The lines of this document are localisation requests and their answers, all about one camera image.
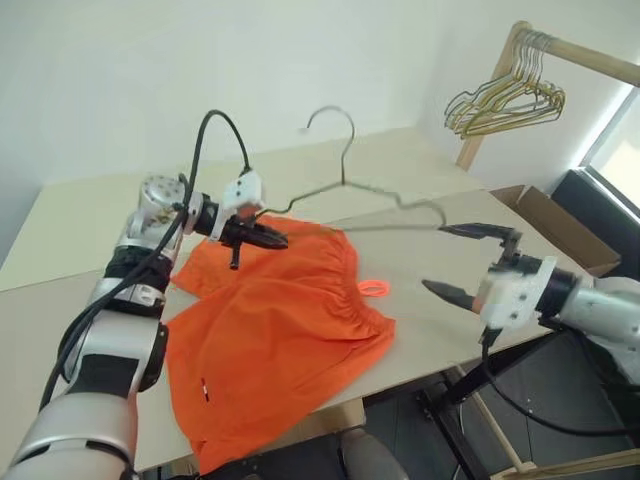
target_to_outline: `orange shorts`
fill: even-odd
[[[201,298],[169,323],[180,428],[210,472],[276,439],[373,365],[394,321],[365,305],[342,232],[283,218],[287,250],[202,242],[174,283]]]

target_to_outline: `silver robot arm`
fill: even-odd
[[[479,314],[489,344],[505,329],[533,316],[549,328],[569,327],[636,351],[640,349],[640,283],[629,278],[579,278],[556,267],[555,257],[520,253],[520,232],[482,223],[448,225],[442,231],[467,238],[502,240],[504,252],[492,264],[475,296],[446,283],[423,280],[443,300]]]
[[[153,176],[140,189],[138,209],[128,218],[91,297],[116,287],[158,245],[176,218],[184,185]],[[192,232],[233,250],[237,268],[242,243],[287,247],[284,235],[255,223],[264,207],[260,178],[241,175],[214,203],[192,194],[186,221],[175,231],[144,277],[118,293],[98,313],[68,356],[62,372],[68,385],[41,409],[13,457],[4,480],[137,478],[137,394],[155,384],[162,369],[168,330],[160,322],[165,291],[183,235]],[[68,333],[61,345],[68,340]]]

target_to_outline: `wire hanger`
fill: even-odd
[[[309,117],[309,121],[307,122],[306,128],[309,129],[311,127],[311,124],[313,123],[313,120],[316,118],[316,116],[318,116],[321,113],[328,112],[328,111],[337,112],[340,115],[342,115],[343,117],[345,117],[347,119],[347,121],[349,122],[349,125],[351,127],[351,133],[350,133],[349,139],[345,143],[345,146],[342,149],[342,153],[340,155],[340,181],[339,182],[335,182],[335,183],[331,183],[331,184],[326,185],[326,186],[321,187],[321,188],[317,188],[315,190],[312,190],[310,192],[304,193],[302,195],[298,195],[297,197],[292,198],[289,201],[289,205],[287,205],[287,207],[282,209],[282,210],[278,210],[278,209],[275,209],[275,208],[267,208],[267,209],[263,210],[262,212],[260,212],[257,215],[257,218],[260,218],[262,215],[264,215],[266,213],[277,213],[277,214],[281,214],[281,215],[285,214],[285,213],[289,213],[293,209],[293,206],[298,202],[301,202],[301,201],[306,200],[308,198],[314,197],[316,195],[320,195],[322,193],[329,192],[331,190],[335,190],[337,188],[351,187],[351,188],[355,188],[357,190],[363,190],[365,192],[369,192],[369,193],[373,193],[375,195],[380,195],[380,196],[384,196],[386,198],[389,198],[389,199],[394,201],[395,206],[397,208],[402,209],[402,210],[409,210],[409,209],[416,208],[416,207],[421,206],[421,205],[429,205],[429,207],[431,209],[433,209],[434,211],[436,211],[436,213],[440,217],[442,225],[446,225],[446,223],[447,223],[446,214],[445,214],[444,210],[442,209],[442,207],[440,205],[438,205],[437,203],[435,203],[435,202],[432,202],[430,200],[418,200],[416,202],[404,203],[402,201],[402,197],[400,197],[400,194],[398,194],[397,192],[390,192],[390,191],[385,190],[383,188],[372,187],[372,186],[369,186],[369,185],[363,185],[361,183],[352,182],[351,180],[348,180],[346,178],[346,174],[345,174],[345,160],[346,160],[347,154],[349,153],[349,150],[351,149],[351,146],[353,145],[353,142],[354,142],[354,139],[355,139],[355,136],[356,136],[356,127],[355,127],[355,123],[353,122],[353,118],[351,118],[351,115],[347,111],[342,109],[341,107],[338,107],[336,105],[327,105],[327,106],[324,106],[322,108],[319,108],[318,110],[316,110],[315,112],[313,112],[311,114],[311,116]]]
[[[542,57],[553,37],[533,30],[520,32],[513,44],[511,71],[474,92],[456,95],[445,109],[445,126],[462,138],[557,120],[565,93],[541,81]],[[524,98],[528,103],[519,103]]]

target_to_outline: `wooden rack frame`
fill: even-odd
[[[513,44],[518,34],[523,30],[533,30],[528,22],[517,22],[511,28],[511,32],[507,37],[502,54],[493,71],[491,80],[502,77],[511,71],[513,65]],[[576,45],[559,38],[554,38],[545,52],[568,62],[581,65],[596,72],[600,72],[608,77],[616,78],[623,82],[629,83],[635,87],[640,87],[640,65],[635,65],[624,60],[612,57],[601,52],[596,52],[589,48]],[[484,135],[469,137],[462,145],[462,150],[458,155],[456,165],[463,170],[469,170],[473,160],[475,159]]]
[[[521,31],[532,29],[531,24],[528,22],[521,21],[513,25],[502,50],[502,54],[496,64],[496,68],[493,71],[493,75],[491,77],[492,80],[506,75],[511,71],[511,66],[514,60],[513,44]],[[596,52],[595,50],[590,50],[580,45],[575,45],[557,38],[553,39],[545,52],[558,58],[562,58],[563,60],[595,70],[596,72],[600,72],[609,77],[629,83],[635,87],[640,87],[640,65],[635,65],[610,55]],[[465,140],[462,145],[462,150],[458,155],[456,165],[464,170],[469,170],[483,139],[484,135],[478,135],[469,137]],[[518,458],[513,446],[509,443],[507,437],[502,432],[502,429],[480,396],[478,394],[474,394],[473,400],[476,402],[480,409],[480,413],[487,421],[503,450],[514,465],[514,468],[510,470],[493,475],[491,477],[492,480],[538,480],[543,478],[564,477],[566,475],[575,475],[578,473],[609,470],[631,465],[640,465],[640,449],[631,449],[608,455],[600,455],[598,457],[585,458],[574,462],[548,467],[537,467],[531,462],[523,463]]]

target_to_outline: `hanger hook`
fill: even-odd
[[[306,128],[309,129],[311,127],[311,123],[313,122],[313,119],[316,118],[317,115],[323,112],[327,112],[329,110],[333,110],[334,112],[338,112],[339,114],[341,114],[343,117],[345,117],[349,121],[349,125],[351,125],[351,136],[349,137],[349,140],[347,140],[346,145],[342,149],[342,155],[340,155],[340,175],[341,175],[340,182],[342,185],[344,185],[346,183],[346,178],[344,174],[344,159],[346,158],[347,153],[349,152],[349,149],[353,144],[353,140],[356,137],[356,126],[355,126],[355,123],[353,123],[353,118],[351,118],[351,115],[346,110],[336,105],[327,105],[325,107],[319,108],[318,110],[316,110],[311,114],[311,116],[309,117],[309,121],[307,122]]]

